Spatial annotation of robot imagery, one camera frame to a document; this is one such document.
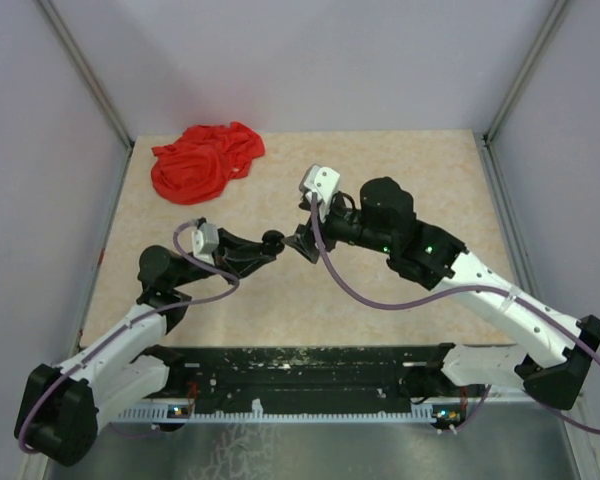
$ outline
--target white wall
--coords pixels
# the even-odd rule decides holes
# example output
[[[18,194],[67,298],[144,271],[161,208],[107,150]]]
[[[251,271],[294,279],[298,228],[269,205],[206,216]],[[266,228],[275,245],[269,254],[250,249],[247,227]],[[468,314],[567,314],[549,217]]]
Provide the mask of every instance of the white wall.
[[[600,317],[600,0],[573,2],[496,151],[545,299]]]
[[[0,0],[0,479],[28,373],[68,353],[123,147],[30,0]]]
[[[56,0],[132,136],[472,128],[552,0]]]

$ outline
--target marble-patterned surface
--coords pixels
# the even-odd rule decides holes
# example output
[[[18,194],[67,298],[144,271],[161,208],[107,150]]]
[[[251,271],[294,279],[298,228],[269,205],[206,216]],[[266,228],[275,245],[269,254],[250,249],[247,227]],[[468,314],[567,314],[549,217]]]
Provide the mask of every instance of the marble-patterned surface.
[[[360,186],[393,177],[415,198],[419,218],[450,231],[505,278],[511,278],[504,244],[470,131],[314,132],[264,134],[265,157],[249,176],[229,183],[220,198],[172,205],[151,186],[150,147],[176,136],[137,140],[85,325],[89,345],[121,319],[140,293],[137,262],[152,244],[171,247],[173,229],[205,216],[246,238],[265,230],[291,234],[308,213],[297,208],[298,183],[313,163],[342,175],[341,190],[358,199]],[[390,271],[382,255],[339,245],[332,259],[360,293],[385,302],[427,294]],[[227,288],[219,278],[183,287],[194,298]],[[192,307],[163,341],[178,346],[291,346],[506,343],[508,338],[453,300],[386,312],[364,307],[342,292],[321,263],[287,249],[242,282],[229,298]]]

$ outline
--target black metal base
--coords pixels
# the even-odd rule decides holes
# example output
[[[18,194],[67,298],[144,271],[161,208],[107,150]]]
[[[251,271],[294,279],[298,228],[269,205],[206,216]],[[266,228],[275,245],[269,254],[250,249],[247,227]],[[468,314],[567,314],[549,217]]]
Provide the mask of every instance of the black metal base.
[[[588,315],[580,320],[580,340],[593,351],[600,346],[600,319]],[[525,391],[535,400],[558,410],[571,410],[584,384],[591,357],[580,347],[565,350],[567,361],[555,367],[541,369],[527,356],[516,367],[516,373],[524,380]]]
[[[59,369],[44,364],[31,372],[13,432],[16,438],[35,403],[59,377]],[[25,442],[62,465],[74,465],[96,440],[97,413],[89,385],[67,379],[29,425]]]
[[[182,380],[152,397],[195,396],[196,413],[250,413],[255,399],[271,414],[408,413],[410,398],[461,395],[427,365],[437,349],[175,348]],[[479,396],[482,387],[468,393]]]

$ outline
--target red fabric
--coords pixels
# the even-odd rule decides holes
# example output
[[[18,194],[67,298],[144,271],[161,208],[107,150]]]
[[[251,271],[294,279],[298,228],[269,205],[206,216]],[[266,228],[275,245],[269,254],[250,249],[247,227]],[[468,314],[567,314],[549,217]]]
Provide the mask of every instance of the red fabric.
[[[156,192],[170,202],[193,205],[220,196],[229,180],[244,178],[264,155],[260,135],[238,122],[189,127],[171,145],[153,147]]]

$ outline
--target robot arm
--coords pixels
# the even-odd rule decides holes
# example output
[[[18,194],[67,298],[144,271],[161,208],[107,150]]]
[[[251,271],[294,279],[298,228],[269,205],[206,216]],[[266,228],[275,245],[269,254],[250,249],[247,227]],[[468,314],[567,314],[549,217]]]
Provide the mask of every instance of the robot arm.
[[[245,278],[276,259],[284,249],[282,238],[269,231],[261,243],[251,242],[201,220],[192,234],[193,256]],[[152,393],[177,392],[184,383],[182,356],[157,344],[183,319],[191,301],[177,287],[213,273],[162,246],[145,249],[139,264],[142,294],[127,315],[89,348],[56,367],[42,364],[29,375],[15,436],[20,438],[30,412],[44,402],[26,425],[24,443],[63,465],[84,457],[124,409]]]
[[[314,165],[299,187],[300,208],[309,210],[312,198],[317,199],[326,251],[337,242],[361,246],[387,255],[391,270],[433,293],[462,287],[465,291],[453,297],[517,342],[493,347],[440,345],[430,362],[433,369],[456,386],[516,387],[551,407],[568,410],[573,406],[591,359],[528,307],[546,313],[593,350],[600,344],[599,319],[578,320],[555,311],[497,275],[453,235],[418,220],[413,197],[391,178],[365,183],[360,189],[360,209],[338,190],[339,181],[336,171]],[[298,226],[285,242],[317,262],[320,253],[311,221]]]

